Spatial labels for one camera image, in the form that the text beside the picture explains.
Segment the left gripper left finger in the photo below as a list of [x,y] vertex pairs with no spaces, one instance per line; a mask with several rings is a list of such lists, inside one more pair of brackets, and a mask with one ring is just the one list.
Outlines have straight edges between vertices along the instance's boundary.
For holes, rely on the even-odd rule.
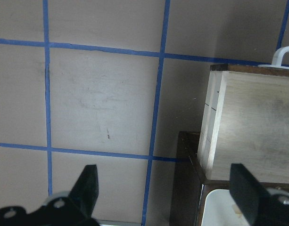
[[70,199],[86,217],[91,217],[99,195],[97,165],[86,165],[70,191]]

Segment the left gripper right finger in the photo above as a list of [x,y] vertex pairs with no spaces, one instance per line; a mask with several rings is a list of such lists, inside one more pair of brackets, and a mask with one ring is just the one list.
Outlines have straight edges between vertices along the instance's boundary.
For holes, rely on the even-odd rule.
[[257,225],[270,199],[270,193],[241,163],[231,164],[230,195],[249,225]]

